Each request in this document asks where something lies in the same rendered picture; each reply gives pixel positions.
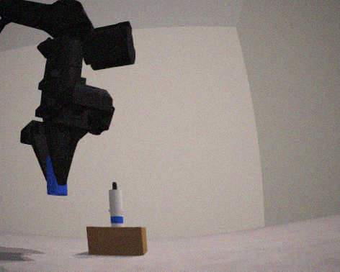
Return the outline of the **grey marker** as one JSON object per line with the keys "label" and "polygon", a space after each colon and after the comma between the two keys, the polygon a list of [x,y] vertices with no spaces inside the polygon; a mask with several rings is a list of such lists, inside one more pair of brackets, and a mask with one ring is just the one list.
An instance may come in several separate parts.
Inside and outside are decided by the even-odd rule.
{"label": "grey marker", "polygon": [[112,189],[109,190],[109,212],[112,227],[124,227],[121,190],[117,190],[116,182],[112,183]]}

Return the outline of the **brown rectangular block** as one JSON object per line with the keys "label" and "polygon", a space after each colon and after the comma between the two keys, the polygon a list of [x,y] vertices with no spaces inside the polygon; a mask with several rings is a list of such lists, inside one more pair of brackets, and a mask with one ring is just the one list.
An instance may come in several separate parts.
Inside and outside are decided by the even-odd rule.
{"label": "brown rectangular block", "polygon": [[145,255],[145,227],[88,227],[89,255]]}

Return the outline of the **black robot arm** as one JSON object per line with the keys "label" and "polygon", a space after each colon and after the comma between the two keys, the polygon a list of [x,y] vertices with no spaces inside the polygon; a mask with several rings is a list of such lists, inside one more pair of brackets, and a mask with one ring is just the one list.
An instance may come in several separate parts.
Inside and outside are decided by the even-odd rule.
{"label": "black robot arm", "polygon": [[[120,22],[94,28],[80,1],[57,0],[42,4],[26,0],[0,0],[0,33],[10,22],[47,32],[50,37],[37,49],[47,58],[45,71],[55,65],[82,69],[82,60],[101,70],[135,63],[132,27]],[[113,113],[115,107],[113,106]],[[102,121],[88,116],[89,133],[100,135],[111,125],[112,115]]]}

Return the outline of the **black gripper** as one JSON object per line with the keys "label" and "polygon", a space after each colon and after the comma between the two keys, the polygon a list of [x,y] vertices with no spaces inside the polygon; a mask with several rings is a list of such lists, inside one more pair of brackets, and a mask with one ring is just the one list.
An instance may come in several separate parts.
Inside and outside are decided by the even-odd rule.
{"label": "black gripper", "polygon": [[56,182],[66,185],[78,141],[92,130],[90,111],[102,121],[113,113],[113,99],[106,89],[86,85],[81,71],[71,65],[49,67],[38,89],[42,91],[35,116],[20,134],[20,142],[33,147],[47,181],[47,157],[50,156]]}

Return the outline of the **blue cylinder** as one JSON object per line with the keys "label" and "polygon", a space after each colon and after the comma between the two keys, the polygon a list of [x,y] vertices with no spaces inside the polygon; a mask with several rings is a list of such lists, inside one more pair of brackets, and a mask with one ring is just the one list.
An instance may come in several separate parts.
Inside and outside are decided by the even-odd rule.
{"label": "blue cylinder", "polygon": [[68,187],[67,182],[64,186],[59,186],[55,179],[55,174],[53,171],[50,156],[47,157],[47,194],[55,196],[67,196]]}

